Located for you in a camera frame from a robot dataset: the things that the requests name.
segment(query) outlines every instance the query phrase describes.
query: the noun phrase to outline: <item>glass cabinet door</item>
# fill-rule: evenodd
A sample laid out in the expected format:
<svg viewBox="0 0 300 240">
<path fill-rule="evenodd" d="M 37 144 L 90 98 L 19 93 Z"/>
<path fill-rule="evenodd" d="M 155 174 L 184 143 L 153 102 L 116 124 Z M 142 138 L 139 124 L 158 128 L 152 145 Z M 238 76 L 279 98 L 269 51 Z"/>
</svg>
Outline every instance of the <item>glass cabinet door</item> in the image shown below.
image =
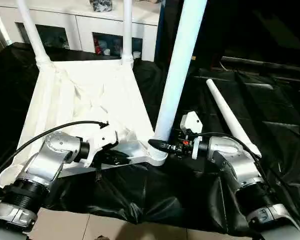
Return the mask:
<svg viewBox="0 0 300 240">
<path fill-rule="evenodd" d="M 93 32 L 94 51 L 98 55 L 121 57 L 123 50 L 123 37 L 105 33 Z M 142 38 L 132 38 L 132 54 L 134 58 L 141 58 Z"/>
<path fill-rule="evenodd" d="M 24 24 L 22 22 L 16 22 L 15 24 L 23 38 L 23 41 L 30 44 Z M 35 26 L 45 47 L 70 49 L 66 30 L 63 27 L 39 24 L 36 24 Z"/>
</svg>

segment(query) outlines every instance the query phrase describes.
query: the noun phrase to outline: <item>tiled floor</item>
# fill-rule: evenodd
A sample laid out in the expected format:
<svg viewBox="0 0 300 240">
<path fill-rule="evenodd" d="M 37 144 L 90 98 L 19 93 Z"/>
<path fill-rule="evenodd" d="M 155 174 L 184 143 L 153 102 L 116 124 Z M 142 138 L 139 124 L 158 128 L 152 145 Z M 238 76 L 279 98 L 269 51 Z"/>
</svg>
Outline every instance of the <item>tiled floor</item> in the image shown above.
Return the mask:
<svg viewBox="0 0 300 240">
<path fill-rule="evenodd" d="M 134 225 L 123 220 L 42 208 L 29 237 L 32 240 L 250 240 L 218 233 L 180 227 L 143 223 Z"/>
</svg>

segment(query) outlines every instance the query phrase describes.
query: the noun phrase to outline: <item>white countertop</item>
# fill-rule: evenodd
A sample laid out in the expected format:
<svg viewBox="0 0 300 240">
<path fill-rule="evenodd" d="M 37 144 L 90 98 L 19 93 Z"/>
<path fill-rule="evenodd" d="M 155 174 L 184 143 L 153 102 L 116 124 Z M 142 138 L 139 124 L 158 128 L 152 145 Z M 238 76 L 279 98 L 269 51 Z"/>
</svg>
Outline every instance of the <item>white countertop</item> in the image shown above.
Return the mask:
<svg viewBox="0 0 300 240">
<path fill-rule="evenodd" d="M 89 0 L 26 0 L 31 10 L 123 21 L 124 0 L 113 0 L 113 10 L 93 11 Z M 17 8 L 16 0 L 0 0 L 0 7 Z M 132 0 L 132 22 L 157 26 L 161 3 Z"/>
</svg>

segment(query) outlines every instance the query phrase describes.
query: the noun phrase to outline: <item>white cabinet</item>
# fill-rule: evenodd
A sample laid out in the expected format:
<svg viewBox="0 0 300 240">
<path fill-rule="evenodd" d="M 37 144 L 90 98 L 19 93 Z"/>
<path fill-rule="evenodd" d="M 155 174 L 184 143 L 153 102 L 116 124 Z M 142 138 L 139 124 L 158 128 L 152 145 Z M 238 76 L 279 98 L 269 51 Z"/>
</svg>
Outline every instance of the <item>white cabinet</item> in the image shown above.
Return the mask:
<svg viewBox="0 0 300 240">
<path fill-rule="evenodd" d="M 67 41 L 68 46 L 72 50 L 82 50 L 78 32 L 78 26 L 76 22 L 76 16 L 70 14 L 63 14 L 58 12 L 49 12 L 49 11 L 37 11 L 30 10 L 31 17 L 39 29 L 44 29 L 42 26 L 47 26 L 47 31 L 54 31 L 56 33 L 56 38 L 62 38 Z M 1 7 L 0 6 L 0 16 L 2 22 L 12 40 L 12 42 L 24 43 L 27 42 L 24 35 L 26 32 L 23 30 L 22 17 L 17 8 L 12 7 Z M 41 39 L 43 38 L 42 30 L 39 30 Z M 49 39 L 42 39 L 43 43 L 47 43 Z"/>
<path fill-rule="evenodd" d="M 95 53 L 94 36 L 98 35 L 123 35 L 123 21 L 109 20 L 102 18 L 93 18 L 86 16 L 76 17 L 79 35 L 81 39 L 82 50 L 85 52 Z M 153 61 L 155 58 L 156 40 L 157 40 L 157 26 L 146 25 L 140 23 L 132 24 L 132 50 L 134 49 L 134 39 L 142 40 L 141 58 L 146 61 Z"/>
<path fill-rule="evenodd" d="M 153 61 L 161 4 L 132 2 L 132 50 L 141 52 L 142 60 Z M 26 0 L 26 3 L 46 46 L 95 53 L 99 41 L 109 48 L 111 55 L 120 54 L 123 0 L 113 0 L 113 10 L 109 12 L 94 12 L 89 0 Z M 0 16 L 12 42 L 27 42 L 16 0 L 0 0 Z"/>
</svg>

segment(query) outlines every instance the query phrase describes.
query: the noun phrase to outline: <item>black plastic sheet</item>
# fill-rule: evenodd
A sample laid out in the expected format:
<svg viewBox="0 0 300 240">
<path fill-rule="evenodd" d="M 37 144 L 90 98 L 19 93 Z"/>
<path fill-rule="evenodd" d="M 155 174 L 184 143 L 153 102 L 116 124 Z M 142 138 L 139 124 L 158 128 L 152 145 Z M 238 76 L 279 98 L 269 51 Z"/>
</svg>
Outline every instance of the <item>black plastic sheet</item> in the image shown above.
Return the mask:
<svg viewBox="0 0 300 240">
<path fill-rule="evenodd" d="M 53 61 L 100 59 L 64 49 L 47 48 L 47 53 Z M 137 61 L 134 74 L 154 127 L 166 72 L 154 63 Z M 0 164 L 17 145 L 37 76 L 35 58 L 27 45 L 14 44 L 0 53 Z M 238 72 L 190 75 L 174 128 L 179 127 L 183 114 L 196 111 L 205 132 L 230 133 L 206 86 L 207 78 L 214 80 L 259 147 L 271 186 L 300 222 L 300 82 Z M 252 234 L 227 182 L 203 158 L 194 161 L 170 156 L 161 167 L 141 163 L 108 169 L 97 183 L 94 173 L 61 178 L 45 207 L 136 224 L 147 221 L 235 236 Z"/>
</svg>

